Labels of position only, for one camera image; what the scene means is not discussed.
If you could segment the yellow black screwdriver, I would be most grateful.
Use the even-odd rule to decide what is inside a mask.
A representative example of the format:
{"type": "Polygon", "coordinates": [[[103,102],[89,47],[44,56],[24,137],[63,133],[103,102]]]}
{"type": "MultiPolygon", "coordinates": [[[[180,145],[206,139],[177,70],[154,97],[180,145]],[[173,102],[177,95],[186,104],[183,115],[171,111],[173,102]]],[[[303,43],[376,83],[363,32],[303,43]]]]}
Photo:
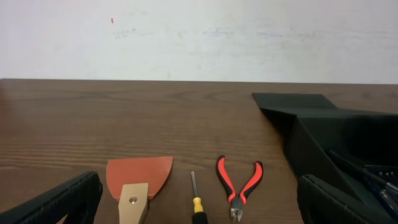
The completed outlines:
{"type": "Polygon", "coordinates": [[[206,213],[204,212],[203,205],[201,204],[201,198],[198,196],[197,183],[195,179],[195,172],[191,171],[192,177],[192,185],[193,185],[193,210],[194,214],[192,215],[192,223],[193,224],[208,224],[208,218],[206,213]]]}

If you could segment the clear precision screwdriver case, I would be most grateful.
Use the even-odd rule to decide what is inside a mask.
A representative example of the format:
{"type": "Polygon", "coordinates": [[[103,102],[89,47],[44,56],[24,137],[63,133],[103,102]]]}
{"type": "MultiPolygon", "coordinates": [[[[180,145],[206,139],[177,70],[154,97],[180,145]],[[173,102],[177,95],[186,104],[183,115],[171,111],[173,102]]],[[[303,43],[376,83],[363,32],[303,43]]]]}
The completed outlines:
{"type": "Polygon", "coordinates": [[[397,219],[397,176],[393,172],[363,171],[370,191],[390,216],[397,219]]]}

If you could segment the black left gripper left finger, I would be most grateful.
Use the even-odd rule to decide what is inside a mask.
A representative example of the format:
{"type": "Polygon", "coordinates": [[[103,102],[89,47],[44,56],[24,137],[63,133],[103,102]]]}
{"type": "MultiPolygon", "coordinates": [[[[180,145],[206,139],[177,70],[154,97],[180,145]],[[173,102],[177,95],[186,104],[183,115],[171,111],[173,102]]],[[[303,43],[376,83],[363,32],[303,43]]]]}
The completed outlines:
{"type": "Polygon", "coordinates": [[[1,213],[2,224],[92,224],[103,193],[96,171],[84,172],[41,195],[1,213]]]}

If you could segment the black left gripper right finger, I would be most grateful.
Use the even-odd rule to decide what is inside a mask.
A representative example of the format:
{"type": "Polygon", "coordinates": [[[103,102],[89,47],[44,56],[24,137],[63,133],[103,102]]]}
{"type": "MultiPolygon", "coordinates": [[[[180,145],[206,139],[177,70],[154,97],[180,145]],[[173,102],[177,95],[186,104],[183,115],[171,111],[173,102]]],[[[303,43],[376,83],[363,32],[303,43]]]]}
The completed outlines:
{"type": "Polygon", "coordinates": [[[390,215],[311,174],[298,179],[297,203],[305,224],[397,224],[390,215]]]}

